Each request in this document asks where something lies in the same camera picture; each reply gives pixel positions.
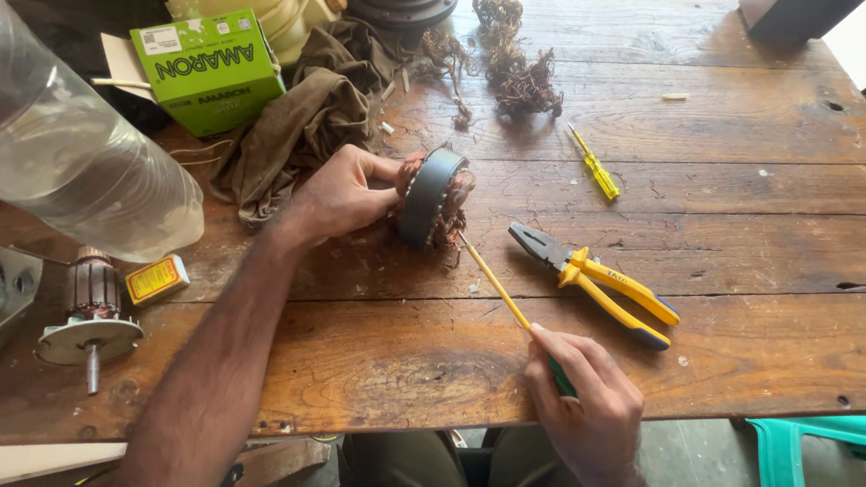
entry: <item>clear plastic container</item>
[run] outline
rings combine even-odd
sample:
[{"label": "clear plastic container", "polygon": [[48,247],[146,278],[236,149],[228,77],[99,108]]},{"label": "clear plastic container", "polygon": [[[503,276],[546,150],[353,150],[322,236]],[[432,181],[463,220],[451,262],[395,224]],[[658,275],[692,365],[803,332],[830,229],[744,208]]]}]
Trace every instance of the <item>clear plastic container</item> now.
[{"label": "clear plastic container", "polygon": [[129,262],[152,262],[204,232],[192,176],[42,45],[5,0],[0,199]]}]

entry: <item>tester screwdriver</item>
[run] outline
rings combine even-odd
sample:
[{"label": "tester screwdriver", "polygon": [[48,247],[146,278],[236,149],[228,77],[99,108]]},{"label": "tester screwdriver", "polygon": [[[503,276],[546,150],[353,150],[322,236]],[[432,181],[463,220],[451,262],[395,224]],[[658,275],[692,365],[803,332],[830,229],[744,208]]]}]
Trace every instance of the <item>tester screwdriver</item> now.
[{"label": "tester screwdriver", "polygon": [[[480,267],[481,271],[484,272],[484,276],[486,276],[488,281],[493,284],[494,289],[496,289],[496,292],[498,292],[499,296],[502,297],[502,300],[508,306],[508,309],[511,309],[512,314],[514,314],[514,317],[517,318],[517,321],[520,322],[520,325],[523,327],[523,329],[525,329],[527,333],[530,333],[530,336],[532,336],[531,332],[529,332],[529,320],[527,320],[526,317],[523,316],[523,313],[521,313],[520,310],[517,309],[517,305],[514,304],[514,301],[512,301],[511,297],[508,296],[508,293],[505,292],[505,288],[503,288],[502,285],[499,284],[499,280],[496,279],[496,276],[493,275],[493,272],[491,272],[490,268],[484,263],[484,259],[482,259],[480,255],[478,255],[475,247],[473,247],[472,244],[469,243],[469,240],[467,240],[466,237],[463,236],[463,233],[461,231],[458,231],[457,235],[460,236],[463,244],[466,245],[466,250],[469,251],[469,254],[472,256],[473,259],[475,259],[475,262],[478,263],[478,267]],[[556,382],[557,386],[559,386],[562,392],[566,396],[571,396],[573,398],[578,397],[578,391],[574,388],[572,382],[568,380],[568,376],[565,375],[565,370],[563,370],[562,366],[550,354],[547,354],[547,364],[550,365],[551,371],[553,372],[553,380]]]},{"label": "tester screwdriver", "polygon": [[586,146],[584,140],[580,138],[580,134],[578,134],[578,131],[574,130],[574,126],[571,124],[571,122],[568,123],[568,128],[571,128],[574,138],[578,140],[578,144],[580,145],[581,150],[584,151],[584,161],[592,169],[592,175],[595,176],[596,180],[601,185],[601,189],[604,190],[604,194],[606,194],[607,197],[610,199],[614,199],[619,196],[619,188],[617,188],[617,185],[613,183],[613,179],[611,179],[611,174],[601,166],[601,163],[598,162],[598,158],[595,157],[595,154],[592,153],[590,148]]}]

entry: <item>green plastic chair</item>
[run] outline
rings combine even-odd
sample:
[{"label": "green plastic chair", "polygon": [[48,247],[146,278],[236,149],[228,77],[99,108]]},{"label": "green plastic chair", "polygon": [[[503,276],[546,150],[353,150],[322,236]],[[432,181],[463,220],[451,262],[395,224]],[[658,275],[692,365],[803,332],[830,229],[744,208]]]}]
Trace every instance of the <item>green plastic chair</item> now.
[{"label": "green plastic chair", "polygon": [[[866,445],[866,416],[817,416],[815,418],[748,419],[758,431],[758,465],[761,487],[805,487],[803,435]],[[857,455],[857,448],[852,449]]]}]

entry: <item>pliers jaw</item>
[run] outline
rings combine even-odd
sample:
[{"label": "pliers jaw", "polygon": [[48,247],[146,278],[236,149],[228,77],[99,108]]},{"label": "pliers jaw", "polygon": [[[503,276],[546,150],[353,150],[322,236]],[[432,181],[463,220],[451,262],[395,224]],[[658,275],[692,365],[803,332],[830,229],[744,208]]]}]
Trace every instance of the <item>pliers jaw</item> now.
[{"label": "pliers jaw", "polygon": [[557,272],[562,272],[568,266],[572,249],[559,243],[545,232],[537,231],[523,224],[511,224],[508,227],[508,233],[530,256],[549,265]]}]

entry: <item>wood knot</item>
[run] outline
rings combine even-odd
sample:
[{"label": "wood knot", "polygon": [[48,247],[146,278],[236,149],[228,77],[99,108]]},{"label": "wood knot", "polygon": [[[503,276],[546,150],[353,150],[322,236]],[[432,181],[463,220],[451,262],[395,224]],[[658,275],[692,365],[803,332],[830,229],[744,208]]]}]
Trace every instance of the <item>wood knot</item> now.
[{"label": "wood knot", "polygon": [[78,431],[78,439],[96,438],[96,426],[84,426]]},{"label": "wood knot", "polygon": [[134,380],[123,380],[117,388],[117,399],[125,402],[132,401],[139,395],[139,385]]},{"label": "wood knot", "polygon": [[829,100],[825,101],[824,104],[827,107],[830,107],[830,110],[834,112],[842,112],[845,109],[842,105],[839,105],[838,103]]}]

